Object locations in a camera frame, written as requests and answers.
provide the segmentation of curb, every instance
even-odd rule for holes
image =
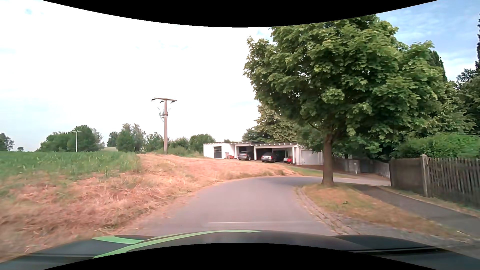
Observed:
[[[310,200],[303,188],[295,187],[295,192],[297,193],[298,197],[307,208],[307,210],[314,215],[317,220],[324,222],[328,226],[332,228],[332,230],[337,234],[360,234],[354,231],[352,228],[344,225],[339,219],[333,217],[331,214],[327,213],[322,208],[318,207],[312,200]]]

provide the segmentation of concrete utility pole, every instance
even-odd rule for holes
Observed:
[[[159,99],[161,100],[160,103],[162,102],[165,102],[165,107],[164,107],[164,111],[163,111],[163,114],[158,114],[160,116],[163,116],[163,119],[165,119],[163,121],[163,124],[164,124],[164,134],[163,134],[163,152],[165,154],[168,154],[168,136],[167,136],[167,117],[168,117],[168,110],[167,110],[167,101],[171,101],[171,103],[175,102],[176,100],[175,99],[169,99],[169,98],[153,98],[151,101],[154,101],[155,99]]]
[[[78,130],[78,131],[75,130],[75,131],[72,131],[72,132],[75,132],[75,134],[77,134],[77,135],[76,135],[77,138],[76,138],[76,140],[75,140],[75,152],[78,152],[78,133],[79,133],[79,132],[83,132],[83,130]]]

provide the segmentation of garage door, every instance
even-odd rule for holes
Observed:
[[[318,153],[313,153],[311,150],[302,150],[301,151],[302,165],[318,165],[320,161],[318,160]]]

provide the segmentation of curved road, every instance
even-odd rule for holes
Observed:
[[[275,230],[337,235],[303,207],[293,187],[321,177],[257,177],[210,186],[165,218],[153,213],[135,234],[166,235],[210,230]],[[390,185],[382,180],[335,178],[335,182]]]

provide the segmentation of dark car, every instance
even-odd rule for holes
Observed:
[[[253,152],[250,151],[242,151],[238,155],[239,160],[252,160],[253,159]]]
[[[278,156],[274,153],[265,153],[262,155],[262,162],[275,163],[278,161]]]

